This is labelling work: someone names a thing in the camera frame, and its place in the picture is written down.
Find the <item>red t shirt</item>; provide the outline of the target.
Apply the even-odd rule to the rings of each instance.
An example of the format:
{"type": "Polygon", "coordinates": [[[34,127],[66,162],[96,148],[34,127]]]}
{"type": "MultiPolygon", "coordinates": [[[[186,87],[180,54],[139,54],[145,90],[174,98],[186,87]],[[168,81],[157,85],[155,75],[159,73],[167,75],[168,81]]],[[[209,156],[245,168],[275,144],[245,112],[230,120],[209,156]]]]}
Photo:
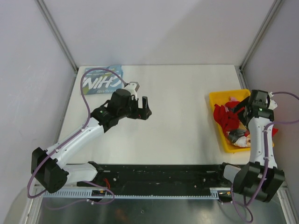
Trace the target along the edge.
{"type": "Polygon", "coordinates": [[[237,113],[233,113],[233,108],[228,109],[225,105],[214,105],[214,120],[221,126],[224,136],[235,143],[241,137],[249,138],[250,133],[240,122],[237,113]]]}

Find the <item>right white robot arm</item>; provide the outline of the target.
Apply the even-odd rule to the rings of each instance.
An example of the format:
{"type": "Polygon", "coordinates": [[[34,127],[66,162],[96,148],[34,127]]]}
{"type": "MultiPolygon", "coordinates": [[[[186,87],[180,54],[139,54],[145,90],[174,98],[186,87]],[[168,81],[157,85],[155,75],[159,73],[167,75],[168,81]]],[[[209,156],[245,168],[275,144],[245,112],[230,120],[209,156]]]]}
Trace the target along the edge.
{"type": "Polygon", "coordinates": [[[274,158],[272,131],[275,101],[270,93],[252,90],[250,96],[234,109],[241,123],[251,135],[249,162],[243,167],[223,163],[223,171],[216,174],[220,187],[233,185],[233,192],[250,199],[269,202],[285,180],[274,158]]]}

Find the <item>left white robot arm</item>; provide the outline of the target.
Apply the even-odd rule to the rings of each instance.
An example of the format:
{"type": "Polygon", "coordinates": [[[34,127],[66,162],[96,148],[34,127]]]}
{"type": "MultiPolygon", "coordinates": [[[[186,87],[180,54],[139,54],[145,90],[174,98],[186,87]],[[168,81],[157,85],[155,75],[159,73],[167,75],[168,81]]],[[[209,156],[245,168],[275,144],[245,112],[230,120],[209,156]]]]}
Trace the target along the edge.
{"type": "Polygon", "coordinates": [[[49,193],[55,193],[64,185],[88,181],[92,186],[103,182],[100,166],[95,162],[81,165],[68,165],[68,160],[84,145],[102,136],[116,126],[123,118],[147,120],[152,114],[148,98],[139,99],[127,89],[117,89],[100,107],[89,113],[87,121],[67,139],[50,146],[46,150],[40,147],[32,152],[31,174],[49,193]]]}

